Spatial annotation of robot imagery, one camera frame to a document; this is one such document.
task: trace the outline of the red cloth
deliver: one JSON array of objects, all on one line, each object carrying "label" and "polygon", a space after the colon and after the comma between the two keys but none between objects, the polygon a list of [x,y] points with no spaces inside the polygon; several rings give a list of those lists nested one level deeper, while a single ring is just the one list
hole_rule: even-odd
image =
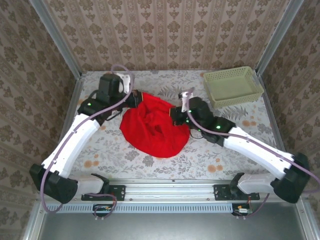
[{"label": "red cloth", "polygon": [[170,103],[143,93],[137,108],[123,115],[120,129],[125,139],[135,148],[157,158],[177,155],[189,139],[187,125],[174,126],[169,116]]}]

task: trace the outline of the floral patterned tablecloth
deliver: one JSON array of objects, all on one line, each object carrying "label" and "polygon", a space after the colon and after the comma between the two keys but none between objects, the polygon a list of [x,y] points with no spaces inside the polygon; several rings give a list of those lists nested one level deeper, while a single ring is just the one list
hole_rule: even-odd
[{"label": "floral patterned tablecloth", "polygon": [[[209,103],[203,85],[203,70],[135,71],[134,88],[174,105],[178,93],[195,87],[195,96]],[[78,107],[96,90],[105,72],[92,71],[85,76]],[[216,116],[228,118],[255,138],[274,146],[265,103],[258,101],[211,109]],[[122,115],[105,122],[92,136],[77,158],[73,175],[97,173],[107,178],[123,179],[232,179],[238,172],[265,173],[266,170],[247,157],[205,139],[190,137],[183,150],[174,157],[157,158],[134,148],[119,129]],[[192,130],[195,138],[200,133]]]}]

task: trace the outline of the patterned wallpaper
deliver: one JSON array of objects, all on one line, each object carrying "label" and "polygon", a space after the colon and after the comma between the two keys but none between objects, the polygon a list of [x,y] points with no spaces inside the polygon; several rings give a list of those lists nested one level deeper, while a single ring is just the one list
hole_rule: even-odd
[{"label": "patterned wallpaper", "polygon": [[17,240],[35,188],[29,175],[56,146],[74,77],[27,0],[0,1],[0,240]]},{"label": "patterned wallpaper", "polygon": [[84,72],[255,67],[289,0],[44,0]]},{"label": "patterned wallpaper", "polygon": [[[286,149],[320,176],[320,1],[304,1],[262,77]],[[320,220],[320,193],[310,200]]]}]

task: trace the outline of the green plastic basket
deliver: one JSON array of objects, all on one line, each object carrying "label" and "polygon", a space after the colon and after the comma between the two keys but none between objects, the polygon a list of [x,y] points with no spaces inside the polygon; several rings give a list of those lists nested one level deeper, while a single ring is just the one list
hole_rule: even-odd
[{"label": "green plastic basket", "polygon": [[264,93],[253,79],[249,66],[208,72],[203,75],[204,87],[214,109],[254,102]]}]

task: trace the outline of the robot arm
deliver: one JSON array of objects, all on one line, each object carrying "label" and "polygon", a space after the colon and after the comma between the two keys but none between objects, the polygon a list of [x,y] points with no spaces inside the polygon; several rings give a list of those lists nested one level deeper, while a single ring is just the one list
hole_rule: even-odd
[{"label": "robot arm", "polygon": [[[170,110],[170,116],[174,125],[187,124],[191,129],[200,131],[207,141],[237,151],[270,172],[267,174],[238,173],[230,184],[230,189],[234,196],[237,196],[238,193],[275,193],[289,203],[296,203],[298,201],[310,176],[268,150],[272,150],[281,157],[289,159],[309,170],[308,158],[304,154],[298,153],[297,155],[292,155],[255,139],[239,126],[236,126],[234,122],[224,117],[214,116],[205,101],[191,95],[189,99],[189,113],[199,125],[213,132],[243,136],[244,139],[202,131],[192,123],[187,115],[187,92],[181,93],[179,98],[182,100],[182,106],[174,107]],[[262,147],[257,146],[249,140],[253,140]]]},{"label": "robot arm", "polygon": [[[55,160],[55,164],[53,164],[49,170],[44,185],[44,193],[62,204],[68,203],[75,195],[108,193],[109,180],[102,176],[92,174],[78,179],[70,179],[69,175],[78,155],[90,137],[105,121],[113,119],[118,114],[110,117],[113,111],[110,110],[86,121],[76,131],[75,128],[89,116],[92,116],[123,99],[129,92],[130,81],[129,75],[120,73],[107,73],[100,78],[98,90],[94,91],[88,99],[83,101],[71,128],[57,148],[41,165],[33,164],[30,168],[30,175],[38,190],[40,190],[45,171],[54,160],[58,150],[65,144]],[[121,104],[115,110],[118,110],[119,113],[121,113],[122,108],[136,108],[141,101],[142,93],[133,90],[125,103]]]}]

